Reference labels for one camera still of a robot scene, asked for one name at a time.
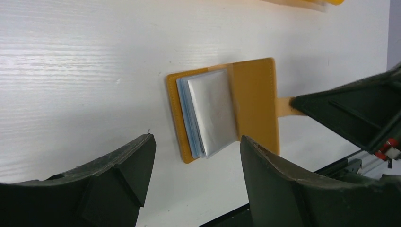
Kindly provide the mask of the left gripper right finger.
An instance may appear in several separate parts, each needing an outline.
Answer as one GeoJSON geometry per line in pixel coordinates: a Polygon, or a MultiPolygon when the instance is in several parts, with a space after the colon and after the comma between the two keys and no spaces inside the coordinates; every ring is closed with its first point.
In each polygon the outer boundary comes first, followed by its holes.
{"type": "Polygon", "coordinates": [[[401,181],[308,171],[243,136],[241,162],[256,227],[398,227],[401,181]]]}

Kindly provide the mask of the tan leather card holder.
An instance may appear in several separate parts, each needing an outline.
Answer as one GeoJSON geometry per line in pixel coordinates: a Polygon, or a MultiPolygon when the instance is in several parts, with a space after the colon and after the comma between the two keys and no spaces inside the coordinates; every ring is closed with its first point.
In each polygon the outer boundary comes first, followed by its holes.
{"type": "Polygon", "coordinates": [[[188,164],[195,158],[190,151],[176,80],[221,69],[228,72],[239,136],[249,136],[270,152],[279,155],[278,118],[302,113],[290,106],[292,97],[278,97],[275,61],[273,58],[264,58],[167,75],[167,91],[183,162],[188,164]]]}

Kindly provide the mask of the aluminium frame rail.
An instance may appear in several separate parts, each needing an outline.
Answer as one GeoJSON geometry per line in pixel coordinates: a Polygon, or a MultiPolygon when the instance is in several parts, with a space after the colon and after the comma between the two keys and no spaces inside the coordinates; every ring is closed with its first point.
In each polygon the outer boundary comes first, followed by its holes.
{"type": "Polygon", "coordinates": [[[375,179],[379,180],[388,176],[401,176],[401,161],[383,161],[377,156],[366,151],[359,150],[346,156],[347,166],[342,174],[346,179],[375,179]]]}

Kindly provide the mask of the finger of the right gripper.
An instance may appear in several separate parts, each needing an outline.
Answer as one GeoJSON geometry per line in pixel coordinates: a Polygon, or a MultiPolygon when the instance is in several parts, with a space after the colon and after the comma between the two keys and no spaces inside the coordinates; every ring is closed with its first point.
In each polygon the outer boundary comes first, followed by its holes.
{"type": "Polygon", "coordinates": [[[401,65],[330,90],[297,96],[291,107],[371,154],[401,145],[401,65]]]}

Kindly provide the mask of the orange three-compartment tray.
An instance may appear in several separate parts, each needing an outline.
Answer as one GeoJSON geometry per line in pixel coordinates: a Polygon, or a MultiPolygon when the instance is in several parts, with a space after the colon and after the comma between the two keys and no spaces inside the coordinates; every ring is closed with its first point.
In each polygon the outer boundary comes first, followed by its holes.
{"type": "Polygon", "coordinates": [[[264,2],[276,5],[289,6],[294,8],[311,9],[319,12],[325,12],[328,5],[338,6],[345,0],[263,0],[264,2]]]}

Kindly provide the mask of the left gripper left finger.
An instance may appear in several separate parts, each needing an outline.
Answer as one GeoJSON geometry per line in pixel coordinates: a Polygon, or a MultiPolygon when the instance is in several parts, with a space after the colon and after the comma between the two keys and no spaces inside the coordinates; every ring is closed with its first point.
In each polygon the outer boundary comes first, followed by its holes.
{"type": "Polygon", "coordinates": [[[0,185],[3,227],[133,227],[156,154],[152,134],[46,180],[0,185]]]}

